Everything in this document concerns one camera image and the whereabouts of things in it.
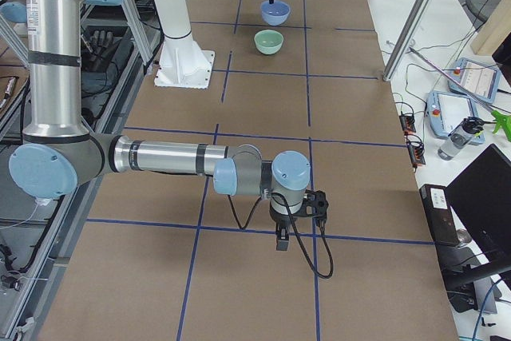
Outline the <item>teach pendant tablet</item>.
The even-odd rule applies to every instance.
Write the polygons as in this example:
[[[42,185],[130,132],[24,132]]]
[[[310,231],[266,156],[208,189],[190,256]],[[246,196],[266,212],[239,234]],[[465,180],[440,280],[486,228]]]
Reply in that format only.
[[[478,113],[476,104],[465,95],[431,91],[426,116],[433,135],[446,139],[464,118],[478,117]]]
[[[446,72],[464,89],[477,94],[483,101],[494,102],[501,77],[501,71],[496,65],[461,57]]]

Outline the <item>wooden board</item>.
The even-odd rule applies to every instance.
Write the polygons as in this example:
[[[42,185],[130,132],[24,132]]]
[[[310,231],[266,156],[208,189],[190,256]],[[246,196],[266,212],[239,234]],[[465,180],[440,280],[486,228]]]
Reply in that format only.
[[[476,55],[491,56],[511,30],[511,0],[501,0],[470,46]]]

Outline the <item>brown paper table cover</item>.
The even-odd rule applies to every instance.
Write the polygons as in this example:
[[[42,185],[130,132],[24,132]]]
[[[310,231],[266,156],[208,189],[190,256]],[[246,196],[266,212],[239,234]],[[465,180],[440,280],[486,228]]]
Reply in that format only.
[[[285,0],[275,56],[259,54],[262,0],[187,0],[216,52],[207,89],[145,79],[126,123],[141,141],[226,145],[257,163],[295,150],[327,194],[330,253],[309,220],[275,248],[269,203],[212,180],[106,176],[41,340],[455,340],[435,248],[367,0]]]

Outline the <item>clear water bottle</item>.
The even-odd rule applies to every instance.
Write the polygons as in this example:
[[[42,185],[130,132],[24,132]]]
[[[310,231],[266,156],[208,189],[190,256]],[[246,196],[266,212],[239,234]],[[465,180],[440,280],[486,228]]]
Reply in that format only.
[[[466,117],[448,135],[438,148],[438,156],[444,161],[453,160],[470,142],[479,135],[485,122],[479,117]]]

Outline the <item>blue ceramic bowl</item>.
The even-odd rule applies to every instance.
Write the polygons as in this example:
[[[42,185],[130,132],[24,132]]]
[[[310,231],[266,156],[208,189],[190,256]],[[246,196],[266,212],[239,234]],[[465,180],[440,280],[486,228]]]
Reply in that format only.
[[[288,19],[291,13],[291,7],[283,1],[274,0],[273,2],[264,1],[260,4],[260,13],[262,19],[270,26],[278,26]]]

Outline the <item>aluminium frame post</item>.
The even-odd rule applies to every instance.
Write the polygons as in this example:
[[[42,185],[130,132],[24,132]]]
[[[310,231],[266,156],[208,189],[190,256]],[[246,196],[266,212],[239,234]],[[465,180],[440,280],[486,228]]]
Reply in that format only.
[[[403,26],[398,40],[391,52],[390,58],[382,74],[384,81],[390,81],[394,76],[406,50],[410,46],[410,41],[414,36],[423,14],[426,12],[432,0],[415,0],[409,16]]]

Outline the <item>green ceramic bowl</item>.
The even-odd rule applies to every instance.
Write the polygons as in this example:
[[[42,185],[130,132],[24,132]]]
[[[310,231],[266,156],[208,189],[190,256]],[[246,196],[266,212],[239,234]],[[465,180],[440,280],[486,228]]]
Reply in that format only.
[[[261,30],[254,36],[256,49],[265,55],[276,54],[283,45],[284,37],[276,30]]]

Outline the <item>black monitor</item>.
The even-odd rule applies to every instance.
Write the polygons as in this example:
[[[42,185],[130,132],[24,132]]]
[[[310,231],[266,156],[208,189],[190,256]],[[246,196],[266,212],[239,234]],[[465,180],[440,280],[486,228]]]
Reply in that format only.
[[[491,144],[446,188],[451,207],[489,262],[447,272],[447,289],[503,273],[510,276],[510,159]]]

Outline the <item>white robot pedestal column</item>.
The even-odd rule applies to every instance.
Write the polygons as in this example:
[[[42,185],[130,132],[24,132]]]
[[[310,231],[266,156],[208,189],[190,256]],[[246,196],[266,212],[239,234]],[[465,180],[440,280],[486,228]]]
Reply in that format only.
[[[215,53],[202,50],[192,36],[186,0],[154,0],[164,35],[155,85],[208,88]]]

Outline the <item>orange black connector module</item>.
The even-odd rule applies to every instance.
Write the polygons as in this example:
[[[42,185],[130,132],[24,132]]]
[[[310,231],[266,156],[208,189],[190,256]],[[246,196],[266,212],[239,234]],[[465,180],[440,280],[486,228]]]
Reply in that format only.
[[[402,131],[405,134],[416,133],[415,117],[413,114],[401,113],[399,115],[399,120],[400,120],[400,124],[402,126]]]
[[[424,158],[424,143],[419,137],[416,137],[414,140],[406,138],[406,147],[409,153],[410,163],[414,169],[426,164]]]

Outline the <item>grey office chair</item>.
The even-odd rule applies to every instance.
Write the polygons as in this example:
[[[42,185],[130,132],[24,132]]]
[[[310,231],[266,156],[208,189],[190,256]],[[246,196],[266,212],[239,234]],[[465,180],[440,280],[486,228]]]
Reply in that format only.
[[[479,21],[487,22],[501,0],[465,0],[468,11]]]

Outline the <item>chrome stand with green clip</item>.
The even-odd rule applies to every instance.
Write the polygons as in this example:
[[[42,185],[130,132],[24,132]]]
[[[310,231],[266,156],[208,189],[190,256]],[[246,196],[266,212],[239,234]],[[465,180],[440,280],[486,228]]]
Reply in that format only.
[[[504,134],[505,134],[507,140],[510,141],[510,113],[504,113],[503,109],[498,109],[497,107],[493,106],[493,103],[485,102],[477,94],[472,93],[467,89],[464,89],[456,80],[454,80],[446,72],[448,69],[443,69],[443,68],[435,65],[433,62],[431,62],[429,59],[427,59],[425,56],[423,56],[418,50],[416,50],[412,46],[409,46],[406,52],[417,55],[427,65],[429,65],[434,70],[439,72],[443,77],[445,77],[447,79],[448,85],[452,91],[454,91],[455,93],[464,94],[467,97],[470,97],[473,101],[479,103],[483,108],[485,108],[493,116],[493,122],[495,124],[495,128],[494,128],[493,132],[496,133],[500,129],[502,129],[504,131]]]

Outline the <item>near teach pendant tablet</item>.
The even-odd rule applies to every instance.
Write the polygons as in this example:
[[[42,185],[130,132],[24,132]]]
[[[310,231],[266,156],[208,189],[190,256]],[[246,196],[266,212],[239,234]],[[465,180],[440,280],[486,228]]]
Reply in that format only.
[[[446,139],[464,118],[478,117],[478,113],[476,104],[465,95],[431,91],[426,116],[433,135]]]

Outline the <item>far teach pendant tablet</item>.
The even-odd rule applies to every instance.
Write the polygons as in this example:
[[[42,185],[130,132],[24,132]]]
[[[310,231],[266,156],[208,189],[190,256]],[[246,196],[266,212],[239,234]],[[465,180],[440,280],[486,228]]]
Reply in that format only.
[[[501,71],[496,65],[461,57],[446,72],[464,89],[477,94],[483,101],[494,102],[501,77]]]

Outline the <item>black box device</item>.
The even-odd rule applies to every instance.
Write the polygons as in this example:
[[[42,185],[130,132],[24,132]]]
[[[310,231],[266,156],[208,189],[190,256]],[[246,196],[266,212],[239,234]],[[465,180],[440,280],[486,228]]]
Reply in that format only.
[[[424,184],[419,193],[434,243],[456,247],[458,235],[446,188],[436,184]]]

